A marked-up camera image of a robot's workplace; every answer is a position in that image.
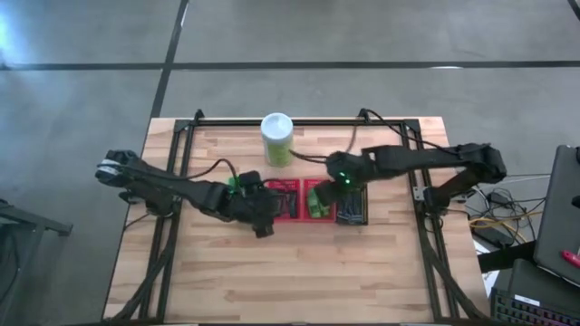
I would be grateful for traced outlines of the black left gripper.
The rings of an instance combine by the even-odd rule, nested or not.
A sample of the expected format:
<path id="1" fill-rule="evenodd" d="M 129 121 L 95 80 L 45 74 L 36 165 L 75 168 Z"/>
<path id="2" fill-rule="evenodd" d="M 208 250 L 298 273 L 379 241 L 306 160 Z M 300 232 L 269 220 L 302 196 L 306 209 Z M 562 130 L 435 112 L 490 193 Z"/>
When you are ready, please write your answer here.
<path id="1" fill-rule="evenodd" d="M 240 222 L 252 225 L 272 225 L 275 217 L 287 213 L 287 193 L 265 186 L 256 170 L 231 177 L 228 184 L 241 196 L 241 207 L 245 210 Z"/>

